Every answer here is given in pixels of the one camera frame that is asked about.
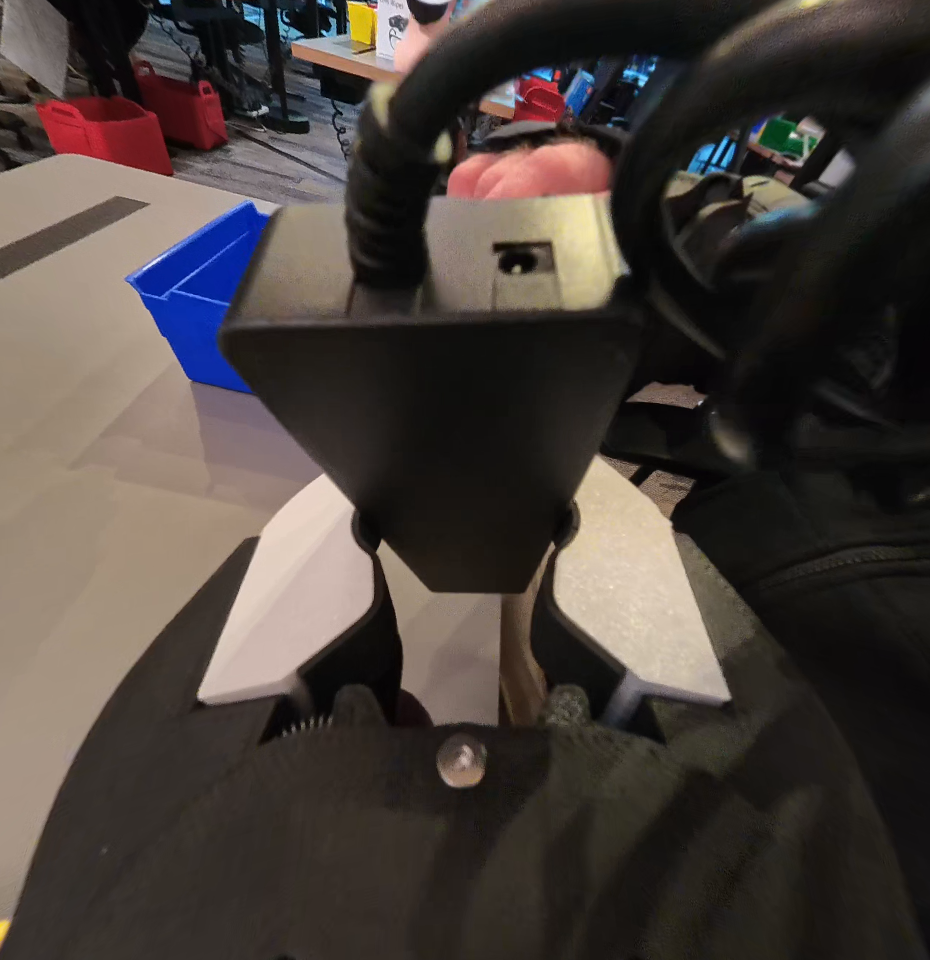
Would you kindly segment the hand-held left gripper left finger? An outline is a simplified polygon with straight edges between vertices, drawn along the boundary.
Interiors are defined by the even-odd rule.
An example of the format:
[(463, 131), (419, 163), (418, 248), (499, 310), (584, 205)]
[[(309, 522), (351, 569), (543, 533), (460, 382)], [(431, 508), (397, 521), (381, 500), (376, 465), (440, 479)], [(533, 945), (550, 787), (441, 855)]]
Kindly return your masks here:
[(198, 701), (287, 697), (309, 718), (359, 685), (392, 719), (402, 645), (377, 545), (327, 476), (293, 496), (254, 545)]

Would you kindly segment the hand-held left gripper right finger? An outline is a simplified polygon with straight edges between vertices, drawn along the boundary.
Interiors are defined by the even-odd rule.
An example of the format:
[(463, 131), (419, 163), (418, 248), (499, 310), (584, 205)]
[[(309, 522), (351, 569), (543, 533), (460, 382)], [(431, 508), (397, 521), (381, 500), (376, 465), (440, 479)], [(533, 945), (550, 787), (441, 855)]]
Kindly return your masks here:
[(629, 724), (646, 699), (732, 699), (670, 520), (600, 458), (545, 565), (531, 652), (550, 687), (585, 691), (601, 724)]

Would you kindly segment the long black usb hub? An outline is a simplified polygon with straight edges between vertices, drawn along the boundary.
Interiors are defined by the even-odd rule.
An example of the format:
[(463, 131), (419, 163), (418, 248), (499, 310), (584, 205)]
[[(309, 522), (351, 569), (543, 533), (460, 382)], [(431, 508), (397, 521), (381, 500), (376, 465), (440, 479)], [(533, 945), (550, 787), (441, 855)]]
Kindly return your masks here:
[(410, 290), (361, 285), (344, 207), (278, 209), (222, 353), (436, 593), (519, 594), (637, 363), (607, 195), (435, 198)]

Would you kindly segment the blue plastic bin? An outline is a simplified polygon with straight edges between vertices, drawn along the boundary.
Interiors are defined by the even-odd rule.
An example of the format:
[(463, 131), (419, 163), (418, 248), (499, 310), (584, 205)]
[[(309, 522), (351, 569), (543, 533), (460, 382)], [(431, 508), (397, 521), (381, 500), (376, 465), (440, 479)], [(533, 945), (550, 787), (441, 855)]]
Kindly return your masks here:
[(246, 199), (125, 278), (192, 382), (252, 392), (218, 331), (269, 219)]

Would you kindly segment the person's right hand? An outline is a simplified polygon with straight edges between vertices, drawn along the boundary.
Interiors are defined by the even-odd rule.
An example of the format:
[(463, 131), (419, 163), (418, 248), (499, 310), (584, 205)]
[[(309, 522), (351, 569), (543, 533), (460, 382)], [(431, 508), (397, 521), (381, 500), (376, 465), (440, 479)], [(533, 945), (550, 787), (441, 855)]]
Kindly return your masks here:
[(561, 139), (470, 155), (451, 171), (447, 196), (497, 201), (602, 194), (613, 173), (613, 162), (591, 141)]

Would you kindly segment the white box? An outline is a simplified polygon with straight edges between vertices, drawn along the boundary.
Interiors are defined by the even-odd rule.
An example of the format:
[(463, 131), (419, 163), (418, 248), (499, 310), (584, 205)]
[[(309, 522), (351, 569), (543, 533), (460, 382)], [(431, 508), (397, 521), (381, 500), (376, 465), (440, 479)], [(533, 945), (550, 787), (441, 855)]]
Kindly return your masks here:
[(411, 19), (407, 1), (376, 1), (375, 53), (393, 61)]

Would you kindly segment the person's black jacket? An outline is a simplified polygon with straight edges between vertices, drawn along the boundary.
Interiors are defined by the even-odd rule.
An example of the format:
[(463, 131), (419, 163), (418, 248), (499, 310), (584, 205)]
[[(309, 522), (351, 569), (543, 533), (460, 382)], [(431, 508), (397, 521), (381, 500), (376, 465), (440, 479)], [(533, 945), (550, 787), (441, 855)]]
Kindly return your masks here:
[(930, 464), (698, 483), (671, 519), (849, 741), (930, 952)]

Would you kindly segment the green plastic bin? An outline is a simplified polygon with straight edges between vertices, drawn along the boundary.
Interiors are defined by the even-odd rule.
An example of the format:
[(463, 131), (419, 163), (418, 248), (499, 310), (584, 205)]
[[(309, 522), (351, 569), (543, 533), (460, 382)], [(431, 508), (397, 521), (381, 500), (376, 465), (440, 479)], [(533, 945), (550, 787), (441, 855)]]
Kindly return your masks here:
[(748, 149), (757, 156), (786, 164), (806, 161), (820, 141), (818, 129), (771, 117), (751, 131)]

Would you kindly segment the wooden desk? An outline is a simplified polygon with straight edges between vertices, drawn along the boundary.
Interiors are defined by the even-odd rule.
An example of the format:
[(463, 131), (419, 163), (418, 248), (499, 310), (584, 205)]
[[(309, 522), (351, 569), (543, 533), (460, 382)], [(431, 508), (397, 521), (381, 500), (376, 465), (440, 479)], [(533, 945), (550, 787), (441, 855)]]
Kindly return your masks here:
[[(296, 40), (291, 44), (292, 57), (313, 66), (323, 66), (350, 76), (372, 82), (400, 80), (392, 60), (379, 55), (375, 49), (353, 49), (348, 36)], [(511, 121), (515, 114), (516, 98), (513, 92), (493, 91), (480, 103), (483, 114)]]

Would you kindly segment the black tape strip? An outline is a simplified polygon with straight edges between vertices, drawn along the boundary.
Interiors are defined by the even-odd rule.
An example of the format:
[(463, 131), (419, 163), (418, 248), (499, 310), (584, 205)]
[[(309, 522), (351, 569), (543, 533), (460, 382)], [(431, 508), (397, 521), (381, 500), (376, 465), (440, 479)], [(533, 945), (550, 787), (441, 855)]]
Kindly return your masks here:
[(0, 282), (145, 210), (149, 203), (113, 196), (0, 246)]

